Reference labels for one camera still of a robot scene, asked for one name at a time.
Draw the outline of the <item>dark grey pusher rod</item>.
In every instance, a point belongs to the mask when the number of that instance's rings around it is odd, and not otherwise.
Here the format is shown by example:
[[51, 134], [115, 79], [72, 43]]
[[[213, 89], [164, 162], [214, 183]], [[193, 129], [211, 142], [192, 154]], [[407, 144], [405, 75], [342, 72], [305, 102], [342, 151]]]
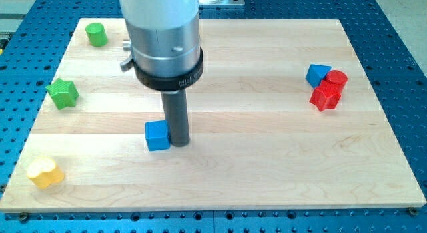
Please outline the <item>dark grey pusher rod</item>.
[[185, 90], [161, 92], [170, 143], [176, 147], [189, 144], [189, 122]]

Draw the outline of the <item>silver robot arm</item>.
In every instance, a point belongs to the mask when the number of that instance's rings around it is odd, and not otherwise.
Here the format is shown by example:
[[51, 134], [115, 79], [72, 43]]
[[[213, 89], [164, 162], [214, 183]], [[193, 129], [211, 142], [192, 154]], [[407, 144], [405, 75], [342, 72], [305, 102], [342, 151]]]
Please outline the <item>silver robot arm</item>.
[[199, 0], [119, 0], [130, 56], [123, 71], [134, 69], [138, 80], [161, 93], [169, 140], [189, 144], [186, 89], [203, 73]]

